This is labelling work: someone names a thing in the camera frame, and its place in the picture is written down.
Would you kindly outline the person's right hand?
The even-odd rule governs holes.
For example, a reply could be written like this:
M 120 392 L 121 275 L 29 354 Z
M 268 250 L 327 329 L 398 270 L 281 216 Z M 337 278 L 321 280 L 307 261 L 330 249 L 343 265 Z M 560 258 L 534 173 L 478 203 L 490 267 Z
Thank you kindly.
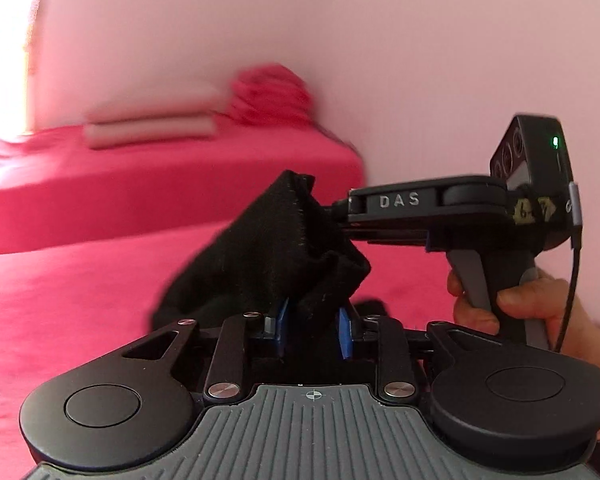
M 470 304 L 455 273 L 449 274 L 446 287 L 455 298 L 455 323 L 490 335 L 498 333 L 500 322 L 495 315 Z M 542 271 L 535 281 L 499 292 L 498 306 L 513 318 L 542 321 L 550 343 L 554 344 L 562 326 L 568 292 L 569 285 L 566 281 L 553 278 Z M 579 300 L 573 301 L 562 352 L 600 368 L 600 326 L 592 321 Z

